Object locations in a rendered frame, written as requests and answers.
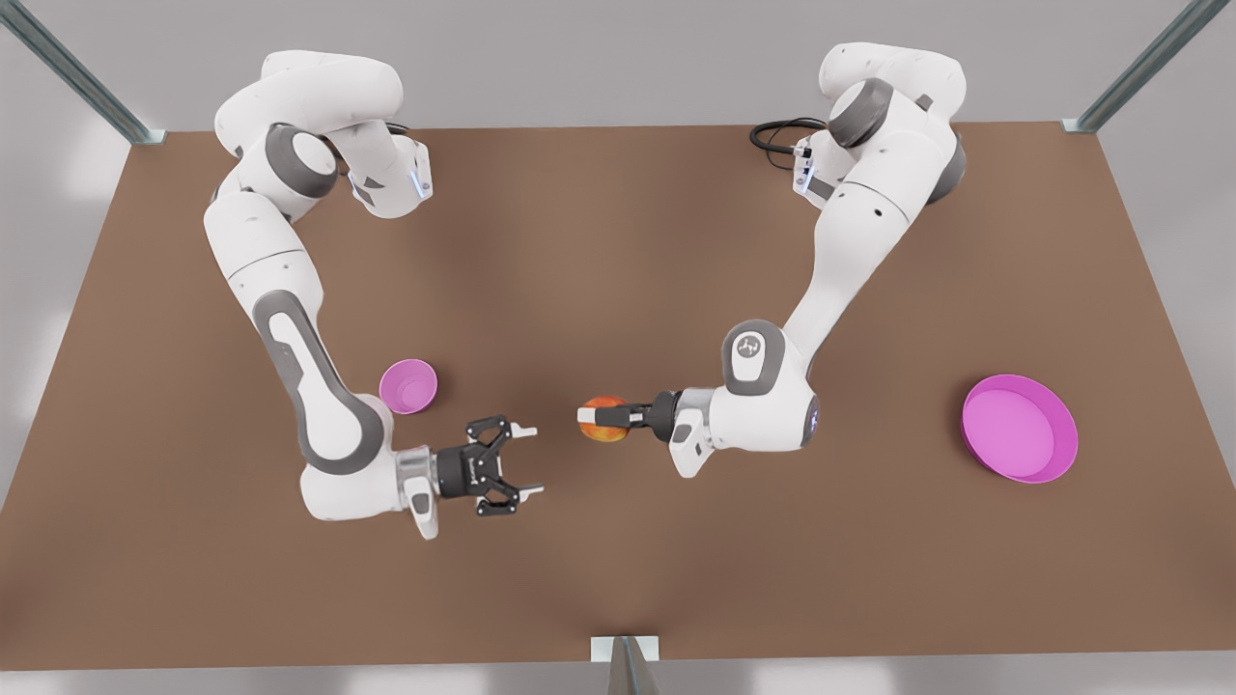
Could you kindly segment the small pink bowl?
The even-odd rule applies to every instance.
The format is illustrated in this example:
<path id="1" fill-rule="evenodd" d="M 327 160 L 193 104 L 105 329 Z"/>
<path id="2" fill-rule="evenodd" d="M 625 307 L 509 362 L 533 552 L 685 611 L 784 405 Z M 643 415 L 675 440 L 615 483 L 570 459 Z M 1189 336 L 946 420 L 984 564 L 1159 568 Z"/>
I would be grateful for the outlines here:
<path id="1" fill-rule="evenodd" d="M 435 401 L 438 373 L 424 360 L 400 360 L 384 370 L 377 391 L 379 399 L 396 414 L 423 412 Z"/>

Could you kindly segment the silver frame post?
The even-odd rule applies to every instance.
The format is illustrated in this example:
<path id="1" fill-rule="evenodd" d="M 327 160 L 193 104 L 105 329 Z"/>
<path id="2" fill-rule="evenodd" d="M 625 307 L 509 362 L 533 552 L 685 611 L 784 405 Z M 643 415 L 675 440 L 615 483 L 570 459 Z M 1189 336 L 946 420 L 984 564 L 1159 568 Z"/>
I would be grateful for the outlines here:
<path id="1" fill-rule="evenodd" d="M 660 660 L 658 636 L 593 636 L 590 655 L 608 664 L 606 695 L 661 695 L 649 668 Z"/>
<path id="2" fill-rule="evenodd" d="M 1189 0 L 1182 10 L 1158 33 L 1140 54 L 1121 70 L 1117 78 L 1109 83 L 1095 96 L 1089 106 L 1077 117 L 1060 120 L 1060 127 L 1067 134 L 1098 134 L 1112 116 L 1125 108 L 1132 96 L 1140 92 L 1179 54 L 1196 35 L 1208 27 L 1231 0 Z"/>
<path id="3" fill-rule="evenodd" d="M 5 26 L 44 66 L 105 119 L 131 146 L 166 141 L 164 130 L 146 126 L 91 70 L 66 48 L 40 19 L 19 0 L 0 0 L 0 25 Z"/>

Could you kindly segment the large pink plate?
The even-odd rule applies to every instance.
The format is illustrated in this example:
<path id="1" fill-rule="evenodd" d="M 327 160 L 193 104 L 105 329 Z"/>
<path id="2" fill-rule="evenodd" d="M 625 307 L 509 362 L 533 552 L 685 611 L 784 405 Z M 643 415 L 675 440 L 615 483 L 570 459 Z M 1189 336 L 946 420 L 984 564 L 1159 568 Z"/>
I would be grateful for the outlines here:
<path id="1" fill-rule="evenodd" d="M 976 463 L 1018 484 L 1051 484 L 1068 472 L 1079 432 L 1068 404 L 1025 375 L 989 375 L 967 392 L 962 437 Z"/>

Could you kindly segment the red yellow apple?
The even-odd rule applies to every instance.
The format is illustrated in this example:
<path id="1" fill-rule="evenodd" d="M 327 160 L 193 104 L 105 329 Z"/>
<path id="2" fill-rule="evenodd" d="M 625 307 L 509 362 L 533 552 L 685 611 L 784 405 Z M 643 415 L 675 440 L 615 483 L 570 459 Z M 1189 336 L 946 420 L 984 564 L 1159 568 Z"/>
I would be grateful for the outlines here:
<path id="1" fill-rule="evenodd" d="M 617 406 L 625 403 L 627 401 L 619 399 L 619 397 L 599 396 L 595 397 L 595 399 L 583 402 L 582 408 L 599 408 L 599 406 Z M 583 432 L 583 435 L 596 441 L 620 441 L 628 435 L 628 430 L 623 430 L 623 428 L 602 427 L 593 423 L 583 423 L 582 420 L 578 422 L 578 429 Z"/>

